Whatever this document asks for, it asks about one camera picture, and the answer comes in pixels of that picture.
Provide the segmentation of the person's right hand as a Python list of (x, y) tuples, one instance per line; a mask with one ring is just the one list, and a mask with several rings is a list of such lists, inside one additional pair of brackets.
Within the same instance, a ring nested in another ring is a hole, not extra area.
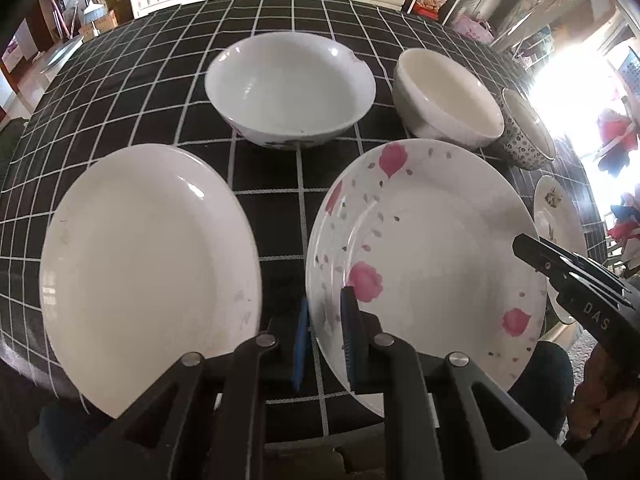
[(639, 454), (639, 386), (596, 344), (567, 411), (564, 448), (579, 463)]

